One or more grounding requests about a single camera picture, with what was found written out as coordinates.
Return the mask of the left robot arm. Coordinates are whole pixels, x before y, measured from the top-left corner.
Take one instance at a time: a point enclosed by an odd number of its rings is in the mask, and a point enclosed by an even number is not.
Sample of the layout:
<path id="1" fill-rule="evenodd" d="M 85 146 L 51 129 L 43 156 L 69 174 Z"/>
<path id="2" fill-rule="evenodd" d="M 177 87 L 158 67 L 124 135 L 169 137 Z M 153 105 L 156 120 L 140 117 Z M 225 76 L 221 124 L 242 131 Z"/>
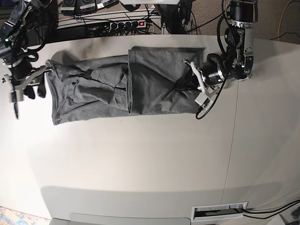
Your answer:
<path id="1" fill-rule="evenodd" d="M 178 91 L 212 89 L 218 91 L 231 79 L 243 81 L 252 76 L 254 63 L 254 30 L 258 21 L 256 0 L 232 0 L 229 10 L 222 8 L 217 23 L 217 43 L 221 54 L 210 53 L 200 78 L 189 71 L 174 83 Z"/>

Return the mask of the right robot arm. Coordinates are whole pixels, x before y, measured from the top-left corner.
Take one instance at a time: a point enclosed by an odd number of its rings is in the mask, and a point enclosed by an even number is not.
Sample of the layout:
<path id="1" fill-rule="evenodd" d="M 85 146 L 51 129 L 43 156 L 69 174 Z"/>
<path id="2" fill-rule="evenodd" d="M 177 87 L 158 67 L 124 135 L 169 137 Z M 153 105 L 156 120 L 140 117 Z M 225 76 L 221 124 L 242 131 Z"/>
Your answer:
<path id="1" fill-rule="evenodd" d="M 50 37 L 53 25 L 49 11 L 51 3 L 50 0 L 18 0 L 0 28 L 0 60 L 9 70 L 0 81 L 9 84 L 12 103 L 22 101 L 24 96 L 31 99 L 46 96 L 44 74 L 49 67 L 33 67 L 32 63 L 38 61 L 38 53 Z M 40 38 L 41 44 L 30 48 L 29 33 L 40 26 L 46 27 Z"/>

